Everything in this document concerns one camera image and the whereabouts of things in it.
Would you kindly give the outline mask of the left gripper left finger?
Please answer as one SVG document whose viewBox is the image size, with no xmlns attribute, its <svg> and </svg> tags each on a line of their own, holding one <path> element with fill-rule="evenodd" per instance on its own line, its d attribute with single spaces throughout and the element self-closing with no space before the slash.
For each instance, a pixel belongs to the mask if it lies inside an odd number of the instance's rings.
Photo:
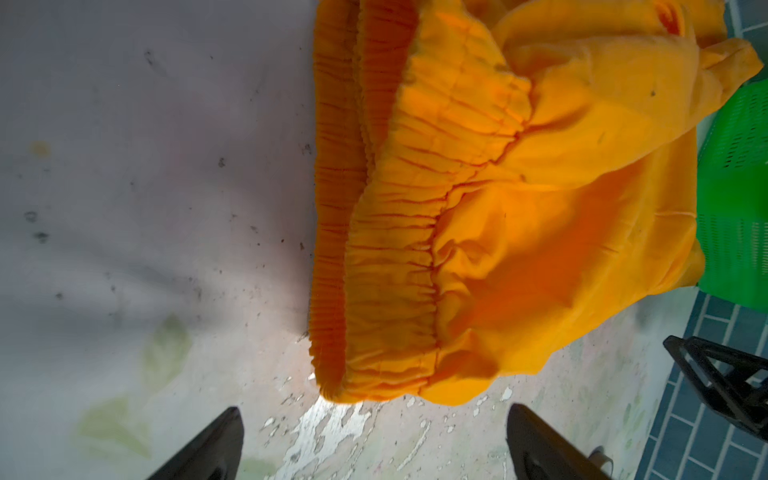
<svg viewBox="0 0 768 480">
<path fill-rule="evenodd" d="M 148 480 L 234 480 L 244 444 L 238 407 L 224 410 Z"/>
</svg>

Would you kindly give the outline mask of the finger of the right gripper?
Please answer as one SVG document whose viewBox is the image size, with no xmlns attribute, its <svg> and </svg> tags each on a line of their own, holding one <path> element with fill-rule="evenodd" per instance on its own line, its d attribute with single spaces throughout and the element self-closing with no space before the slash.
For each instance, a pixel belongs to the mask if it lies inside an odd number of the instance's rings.
<svg viewBox="0 0 768 480">
<path fill-rule="evenodd" d="M 709 409 L 767 439 L 767 359 L 700 337 L 670 335 L 663 346 Z"/>
</svg>

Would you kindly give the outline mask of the orange shorts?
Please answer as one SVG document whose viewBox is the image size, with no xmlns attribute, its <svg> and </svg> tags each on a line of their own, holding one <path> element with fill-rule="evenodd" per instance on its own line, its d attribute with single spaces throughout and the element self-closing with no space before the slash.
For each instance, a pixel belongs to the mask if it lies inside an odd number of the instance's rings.
<svg viewBox="0 0 768 480">
<path fill-rule="evenodd" d="M 320 394 L 461 405 L 698 283 L 697 125 L 762 69 L 721 1 L 322 1 Z"/>
</svg>

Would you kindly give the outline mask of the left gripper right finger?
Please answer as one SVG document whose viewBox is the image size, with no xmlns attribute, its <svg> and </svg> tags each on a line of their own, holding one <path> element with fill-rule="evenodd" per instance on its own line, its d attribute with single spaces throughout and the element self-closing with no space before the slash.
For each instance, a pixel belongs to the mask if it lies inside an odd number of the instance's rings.
<svg viewBox="0 0 768 480">
<path fill-rule="evenodd" d="M 518 479 L 604 479 L 612 460 L 598 448 L 589 457 L 523 404 L 511 406 L 506 441 Z"/>
</svg>

